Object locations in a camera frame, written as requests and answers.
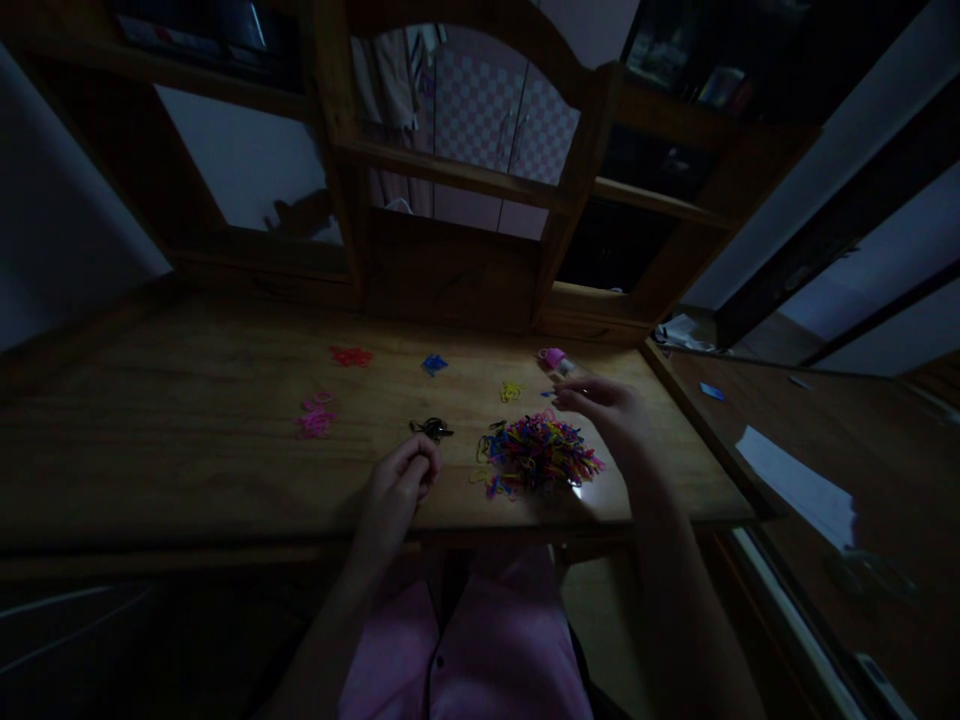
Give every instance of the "white wall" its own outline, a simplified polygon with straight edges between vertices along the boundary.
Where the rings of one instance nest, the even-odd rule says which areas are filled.
[[[719,309],[958,70],[960,3],[931,0],[683,302]]]
[[[290,204],[326,177],[307,126],[296,120],[157,86],[170,118],[230,225],[266,230],[274,200]]]
[[[960,280],[858,338],[815,367],[824,370],[901,375],[960,349]]]
[[[0,45],[0,351],[171,268]]]
[[[960,163],[924,188],[780,307],[824,340],[960,258]],[[954,334],[960,337],[960,329]]]

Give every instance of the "pile of colorful rubber bands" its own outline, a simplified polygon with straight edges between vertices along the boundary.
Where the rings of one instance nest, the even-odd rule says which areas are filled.
[[[557,483],[580,487],[604,469],[593,448],[584,445],[580,430],[556,419],[553,408],[527,415],[507,425],[490,426],[490,435],[480,438],[478,468],[470,482],[484,482],[487,497],[506,495],[510,500],[525,492],[552,494]]]

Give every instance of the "white paper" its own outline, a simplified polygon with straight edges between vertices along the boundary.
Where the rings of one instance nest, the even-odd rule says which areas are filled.
[[[747,426],[737,450],[754,472],[837,550],[854,547],[853,496]]]

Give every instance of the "person's left hand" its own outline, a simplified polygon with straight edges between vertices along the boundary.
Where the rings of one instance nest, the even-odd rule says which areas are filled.
[[[378,462],[367,482],[353,555],[368,569],[383,571],[393,562],[413,513],[440,473],[440,450],[417,433]]]

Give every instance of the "person's right hand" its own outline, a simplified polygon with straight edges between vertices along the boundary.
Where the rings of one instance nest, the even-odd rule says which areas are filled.
[[[578,412],[592,422],[620,472],[629,478],[662,476],[656,435],[636,388],[602,377],[559,383],[554,407]]]

